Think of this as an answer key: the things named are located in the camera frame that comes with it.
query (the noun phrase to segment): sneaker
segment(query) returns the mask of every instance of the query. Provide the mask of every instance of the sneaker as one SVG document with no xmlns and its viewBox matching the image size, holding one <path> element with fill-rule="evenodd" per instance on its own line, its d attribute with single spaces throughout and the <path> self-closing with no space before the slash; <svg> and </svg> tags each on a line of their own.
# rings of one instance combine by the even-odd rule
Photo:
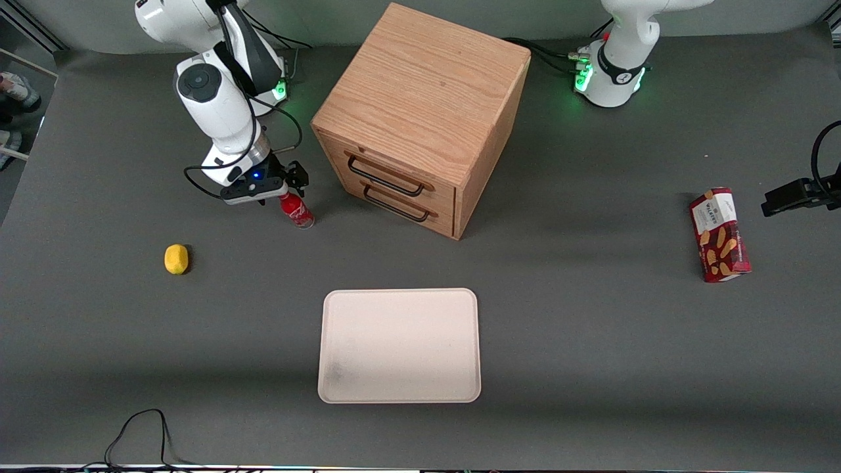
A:
<svg viewBox="0 0 841 473">
<path fill-rule="evenodd" d="M 24 142 L 24 137 L 20 131 L 6 131 L 0 130 L 0 146 L 17 151 L 20 149 L 21 143 Z M 8 154 L 0 154 L 0 171 L 6 169 L 9 163 L 12 162 L 12 157 Z"/>
<path fill-rule="evenodd" d="M 24 112 L 34 112 L 41 106 L 41 96 L 29 85 L 26 77 L 12 74 L 11 72 L 0 73 L 4 81 L 12 83 L 12 87 L 6 91 L 6 95 L 20 102 Z"/>
</svg>

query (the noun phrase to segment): black metal handle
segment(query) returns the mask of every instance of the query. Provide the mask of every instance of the black metal handle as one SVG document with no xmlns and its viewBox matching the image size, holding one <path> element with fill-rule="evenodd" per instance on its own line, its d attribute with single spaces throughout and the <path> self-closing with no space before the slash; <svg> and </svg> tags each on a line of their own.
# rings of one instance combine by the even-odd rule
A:
<svg viewBox="0 0 841 473">
<path fill-rule="evenodd" d="M 401 217 L 405 217 L 405 218 L 407 218 L 411 221 L 417 222 L 417 223 L 423 223 L 423 222 L 426 221 L 426 219 L 429 218 L 429 214 L 430 214 L 429 210 L 424 212 L 423 216 L 416 217 L 416 216 L 410 214 L 409 212 L 404 212 L 404 211 L 398 209 L 397 207 L 394 207 L 393 205 L 386 204 L 385 202 L 383 202 L 380 199 L 376 199 L 374 197 L 371 197 L 370 195 L 368 195 L 369 190 L 371 190 L 371 186 L 368 186 L 368 185 L 365 186 L 365 190 L 362 191 L 362 195 L 365 196 L 365 200 L 367 200 L 368 202 L 371 202 L 372 204 L 379 205 L 380 207 L 383 207 L 386 210 L 391 210 L 395 214 L 400 215 Z"/>
<path fill-rule="evenodd" d="M 357 169 L 357 168 L 353 167 L 353 163 L 356 162 L 356 160 L 357 160 L 357 157 L 351 155 L 351 158 L 347 160 L 347 166 L 351 169 L 351 171 L 353 171 L 356 174 L 359 174 L 360 176 L 362 176 L 364 178 L 371 179 L 372 181 L 374 181 L 377 184 L 383 185 L 383 186 L 385 186 L 385 187 L 387 187 L 387 188 L 389 188 L 393 191 L 400 192 L 403 195 L 408 195 L 409 197 L 417 197 L 418 195 L 421 195 L 421 192 L 423 192 L 423 184 L 418 184 L 418 189 L 415 190 L 415 191 L 408 190 L 408 189 L 403 189 L 399 185 L 392 184 L 389 181 L 378 178 L 377 176 L 374 176 L 371 173 L 366 173 L 362 169 Z"/>
</svg>

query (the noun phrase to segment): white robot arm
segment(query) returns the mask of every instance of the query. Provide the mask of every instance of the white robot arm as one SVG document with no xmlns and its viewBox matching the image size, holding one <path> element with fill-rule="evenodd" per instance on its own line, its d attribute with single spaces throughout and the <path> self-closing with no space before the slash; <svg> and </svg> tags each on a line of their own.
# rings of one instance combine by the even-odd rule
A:
<svg viewBox="0 0 841 473">
<path fill-rule="evenodd" d="M 607 41 L 579 48 L 590 62 L 581 71 L 575 91 L 601 107 L 623 105 L 640 86 L 644 64 L 660 38 L 654 15 L 703 7 L 714 0 L 601 0 L 616 24 Z"/>
<path fill-rule="evenodd" d="M 236 0 L 237 11 L 244 8 L 251 0 Z M 198 53 L 204 53 L 208 50 L 213 50 L 214 46 L 219 44 L 225 36 L 219 17 L 208 5 L 206 0 L 137 0 L 135 2 L 135 17 L 140 27 L 153 40 L 159 43 L 170 45 L 181 45 L 194 50 Z M 240 27 L 236 23 L 236 18 L 231 15 L 225 16 L 228 30 L 234 31 Z M 254 35 L 262 43 L 262 48 L 254 48 L 253 51 L 265 51 L 271 57 L 271 61 L 280 68 L 281 77 L 286 77 L 286 65 L 280 60 L 274 49 L 266 42 L 266 40 L 250 25 L 249 35 Z M 240 42 L 235 46 L 234 56 L 237 61 L 245 69 L 246 73 L 251 75 L 251 63 L 248 51 L 248 45 Z M 286 97 L 285 84 L 275 83 L 272 85 L 272 90 L 257 95 L 262 102 L 270 105 L 276 105 Z M 256 116 L 263 116 L 272 109 L 265 105 L 259 104 L 252 100 L 251 106 L 254 108 Z"/>
<path fill-rule="evenodd" d="M 254 116 L 252 104 L 270 109 L 260 102 L 263 94 L 275 95 L 278 84 L 283 85 L 283 69 L 238 3 L 247 2 L 139 0 L 135 4 L 138 21 L 152 38 L 196 47 L 211 43 L 209 49 L 177 65 L 173 85 L 198 127 L 213 141 L 202 165 L 191 168 L 221 184 L 220 197 L 227 204 L 284 195 L 287 180 L 299 193 L 307 184 L 300 166 L 280 165 Z"/>
</svg>

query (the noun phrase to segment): red soda bottle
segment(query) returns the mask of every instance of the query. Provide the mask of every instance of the red soda bottle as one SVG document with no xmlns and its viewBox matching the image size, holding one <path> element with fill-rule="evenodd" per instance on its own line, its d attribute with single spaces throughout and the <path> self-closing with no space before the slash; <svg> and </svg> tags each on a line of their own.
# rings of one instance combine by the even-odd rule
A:
<svg viewBox="0 0 841 473">
<path fill-rule="evenodd" d="M 298 228 L 306 230 L 315 223 L 315 217 L 309 211 L 306 204 L 300 197 L 291 192 L 280 196 L 280 208 L 288 215 Z"/>
</svg>

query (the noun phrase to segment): white tray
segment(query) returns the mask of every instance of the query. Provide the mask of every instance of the white tray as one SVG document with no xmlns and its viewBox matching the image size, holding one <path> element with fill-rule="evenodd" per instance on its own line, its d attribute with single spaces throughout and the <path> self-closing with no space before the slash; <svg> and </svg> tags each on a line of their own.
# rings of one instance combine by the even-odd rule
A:
<svg viewBox="0 0 841 473">
<path fill-rule="evenodd" d="M 324 402 L 471 402 L 481 390 L 473 291 L 337 290 L 324 299 Z"/>
</svg>

